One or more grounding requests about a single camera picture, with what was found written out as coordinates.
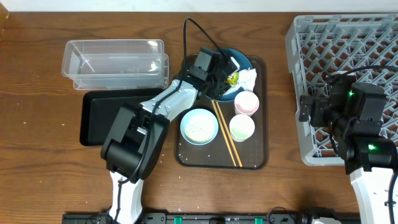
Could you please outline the yellow green snack wrapper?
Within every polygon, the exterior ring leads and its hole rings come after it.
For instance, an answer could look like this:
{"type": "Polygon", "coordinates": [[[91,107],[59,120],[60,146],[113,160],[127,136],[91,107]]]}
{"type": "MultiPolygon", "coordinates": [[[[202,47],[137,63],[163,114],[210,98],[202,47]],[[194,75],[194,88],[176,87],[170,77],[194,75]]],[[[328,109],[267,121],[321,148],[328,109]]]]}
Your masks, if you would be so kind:
{"type": "Polygon", "coordinates": [[[235,72],[231,74],[227,79],[226,82],[231,86],[236,86],[239,81],[239,72],[235,72]]]}

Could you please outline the white napkin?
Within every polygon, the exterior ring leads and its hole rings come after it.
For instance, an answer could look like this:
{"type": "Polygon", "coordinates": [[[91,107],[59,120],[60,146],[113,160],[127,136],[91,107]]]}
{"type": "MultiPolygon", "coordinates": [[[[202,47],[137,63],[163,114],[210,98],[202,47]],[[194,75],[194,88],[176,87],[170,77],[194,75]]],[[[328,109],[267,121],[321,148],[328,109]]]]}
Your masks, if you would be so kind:
{"type": "Polygon", "coordinates": [[[256,69],[255,68],[244,69],[238,72],[239,72],[238,84],[236,86],[230,85],[230,88],[224,93],[224,96],[235,93],[240,89],[244,91],[253,91],[257,78],[256,69]]]}

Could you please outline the pink cup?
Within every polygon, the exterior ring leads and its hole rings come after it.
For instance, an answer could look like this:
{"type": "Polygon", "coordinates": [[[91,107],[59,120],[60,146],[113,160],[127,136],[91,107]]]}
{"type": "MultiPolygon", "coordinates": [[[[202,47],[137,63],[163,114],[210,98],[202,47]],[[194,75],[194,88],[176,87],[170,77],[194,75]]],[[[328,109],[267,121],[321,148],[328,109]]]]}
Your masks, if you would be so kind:
{"type": "Polygon", "coordinates": [[[236,114],[252,116],[259,108],[260,102],[257,95],[251,91],[242,91],[234,99],[236,114]]]}

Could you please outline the light green cup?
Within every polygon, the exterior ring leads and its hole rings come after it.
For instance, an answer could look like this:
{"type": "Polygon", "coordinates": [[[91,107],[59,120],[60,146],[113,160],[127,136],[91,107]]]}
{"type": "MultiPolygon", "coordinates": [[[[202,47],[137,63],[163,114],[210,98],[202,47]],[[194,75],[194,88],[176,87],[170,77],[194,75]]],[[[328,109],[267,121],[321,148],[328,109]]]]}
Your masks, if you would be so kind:
{"type": "Polygon", "coordinates": [[[245,114],[235,115],[229,122],[231,137],[236,142],[243,142],[251,137],[255,130],[252,118],[245,114]]]}

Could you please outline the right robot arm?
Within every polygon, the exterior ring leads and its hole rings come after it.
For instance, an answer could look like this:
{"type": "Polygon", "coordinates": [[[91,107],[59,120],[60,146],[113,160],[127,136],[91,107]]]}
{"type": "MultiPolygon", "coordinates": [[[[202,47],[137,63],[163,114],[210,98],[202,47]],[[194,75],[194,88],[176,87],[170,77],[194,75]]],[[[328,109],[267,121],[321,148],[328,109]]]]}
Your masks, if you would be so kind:
{"type": "Polygon", "coordinates": [[[380,135],[387,96],[382,87],[336,79],[328,97],[300,97],[298,120],[328,128],[335,154],[345,163],[362,223],[397,223],[397,148],[380,135]]]}

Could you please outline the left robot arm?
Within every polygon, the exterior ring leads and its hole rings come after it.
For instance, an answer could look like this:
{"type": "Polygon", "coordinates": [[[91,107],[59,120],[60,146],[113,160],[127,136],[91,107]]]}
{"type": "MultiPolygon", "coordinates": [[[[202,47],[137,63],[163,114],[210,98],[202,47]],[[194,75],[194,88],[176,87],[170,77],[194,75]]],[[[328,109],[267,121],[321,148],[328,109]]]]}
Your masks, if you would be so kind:
{"type": "Polygon", "coordinates": [[[137,222],[143,183],[159,159],[170,122],[202,96],[219,99],[230,88],[227,79],[248,67],[246,56],[237,50],[203,47],[192,64],[183,61],[179,74],[159,95],[120,107],[101,149],[113,181],[107,223],[137,222]]]}

